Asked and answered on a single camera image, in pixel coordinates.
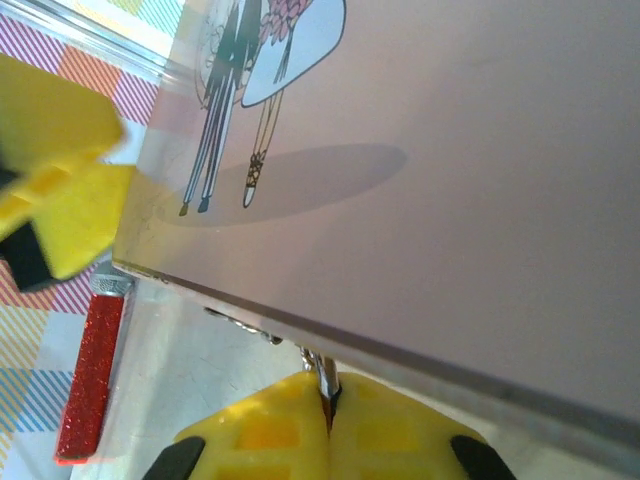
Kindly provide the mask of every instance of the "cartoon figure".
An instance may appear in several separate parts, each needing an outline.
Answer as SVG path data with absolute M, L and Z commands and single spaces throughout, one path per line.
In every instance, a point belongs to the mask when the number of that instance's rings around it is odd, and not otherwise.
M 342 38 L 345 0 L 268 0 L 264 15 L 262 7 L 262 0 L 233 0 L 224 26 L 213 27 L 219 20 L 208 25 L 196 77 L 207 116 L 180 216 L 188 212 L 205 163 L 198 212 L 209 208 L 237 95 L 244 108 L 264 104 L 243 200 L 245 208 L 251 204 L 285 88 L 326 58 Z

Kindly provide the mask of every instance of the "red glitter handle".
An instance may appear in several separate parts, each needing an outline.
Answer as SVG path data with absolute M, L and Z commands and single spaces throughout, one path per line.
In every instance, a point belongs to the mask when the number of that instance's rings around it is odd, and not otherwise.
M 98 449 L 124 298 L 94 295 L 84 325 L 55 460 L 85 463 Z

